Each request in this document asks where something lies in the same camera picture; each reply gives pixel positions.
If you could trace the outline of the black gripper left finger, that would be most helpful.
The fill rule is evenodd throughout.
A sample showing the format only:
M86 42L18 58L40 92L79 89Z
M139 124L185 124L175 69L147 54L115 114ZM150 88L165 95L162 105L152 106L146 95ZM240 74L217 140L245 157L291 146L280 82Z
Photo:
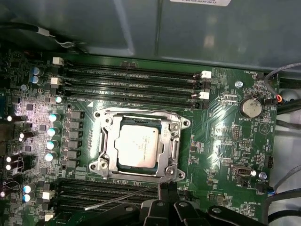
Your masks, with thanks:
M167 226L169 225L169 184L158 186L158 199L144 201L141 207L124 203L91 219L90 226Z

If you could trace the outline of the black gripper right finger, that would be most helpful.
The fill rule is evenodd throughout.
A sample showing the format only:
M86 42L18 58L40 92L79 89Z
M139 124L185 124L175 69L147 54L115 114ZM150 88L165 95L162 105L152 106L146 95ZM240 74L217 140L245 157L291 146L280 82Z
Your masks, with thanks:
M168 184L169 200L173 204L179 221L184 226L263 226L264 223L246 217L220 205L209 207L206 212L195 208L188 201L182 201L177 192L177 184Z

